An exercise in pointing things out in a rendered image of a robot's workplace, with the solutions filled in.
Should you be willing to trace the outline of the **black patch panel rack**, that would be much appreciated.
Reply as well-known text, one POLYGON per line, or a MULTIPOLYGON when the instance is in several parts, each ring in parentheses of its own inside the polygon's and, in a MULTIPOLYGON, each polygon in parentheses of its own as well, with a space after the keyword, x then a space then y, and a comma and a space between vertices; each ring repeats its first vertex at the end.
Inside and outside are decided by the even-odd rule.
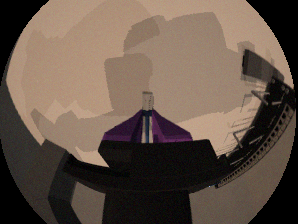
POLYGON ((295 90, 284 83, 284 76, 270 63, 245 49, 242 67, 242 74, 267 81, 268 84, 265 92, 251 91, 262 103, 251 126, 233 133, 238 145, 234 150, 225 153, 231 153, 227 159, 233 172, 218 181, 215 189, 238 178, 258 163, 282 136, 296 110, 295 90), (262 98, 258 94, 266 95, 262 98), (246 130, 248 131, 239 141, 235 134, 246 130))

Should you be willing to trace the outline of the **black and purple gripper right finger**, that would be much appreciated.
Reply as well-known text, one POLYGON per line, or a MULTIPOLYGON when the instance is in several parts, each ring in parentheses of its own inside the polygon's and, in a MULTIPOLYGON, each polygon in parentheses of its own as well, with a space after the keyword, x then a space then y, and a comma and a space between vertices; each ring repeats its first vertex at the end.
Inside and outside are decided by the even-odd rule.
POLYGON ((190 132, 162 117, 154 109, 152 110, 152 136, 153 143, 193 141, 190 132))

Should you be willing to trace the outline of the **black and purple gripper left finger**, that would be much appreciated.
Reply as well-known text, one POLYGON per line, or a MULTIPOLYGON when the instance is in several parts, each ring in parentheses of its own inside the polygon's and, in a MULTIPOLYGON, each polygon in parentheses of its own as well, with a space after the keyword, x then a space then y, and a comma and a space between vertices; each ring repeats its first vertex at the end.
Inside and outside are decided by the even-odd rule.
POLYGON ((137 143, 142 143, 142 133, 143 110, 141 109, 133 117, 105 132, 101 141, 113 140, 136 143, 137 138, 137 143))

